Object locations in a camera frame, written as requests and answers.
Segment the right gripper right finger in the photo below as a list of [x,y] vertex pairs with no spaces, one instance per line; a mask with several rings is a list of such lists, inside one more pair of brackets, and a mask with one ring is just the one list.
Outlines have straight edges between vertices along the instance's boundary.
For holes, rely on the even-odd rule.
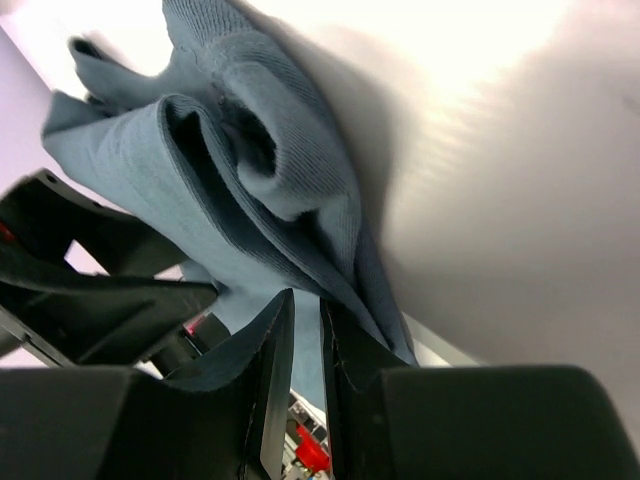
[[629,479],[633,447],[574,366],[408,365],[344,307],[320,305],[336,479]]

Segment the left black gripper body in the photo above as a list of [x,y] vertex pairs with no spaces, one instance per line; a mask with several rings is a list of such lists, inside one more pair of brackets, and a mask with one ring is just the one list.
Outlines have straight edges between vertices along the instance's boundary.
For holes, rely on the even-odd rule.
[[185,254],[41,169],[1,199],[1,326],[50,365],[135,365],[216,299]]

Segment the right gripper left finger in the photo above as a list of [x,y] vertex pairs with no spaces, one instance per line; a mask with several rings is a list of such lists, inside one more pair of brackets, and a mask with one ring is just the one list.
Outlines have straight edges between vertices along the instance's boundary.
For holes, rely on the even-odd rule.
[[276,479],[281,474],[294,298],[165,380],[135,368],[5,370],[5,479]]

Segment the teal blue t shirt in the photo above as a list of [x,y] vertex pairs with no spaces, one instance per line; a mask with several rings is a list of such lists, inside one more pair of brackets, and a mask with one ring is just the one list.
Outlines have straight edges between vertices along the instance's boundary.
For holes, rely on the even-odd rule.
[[231,332],[293,289],[292,385],[311,403],[324,403],[321,299],[413,363],[348,149],[315,85],[230,2],[162,11],[173,51],[153,77],[70,41],[88,98],[53,96],[45,150],[173,242],[185,278],[218,290],[211,310]]

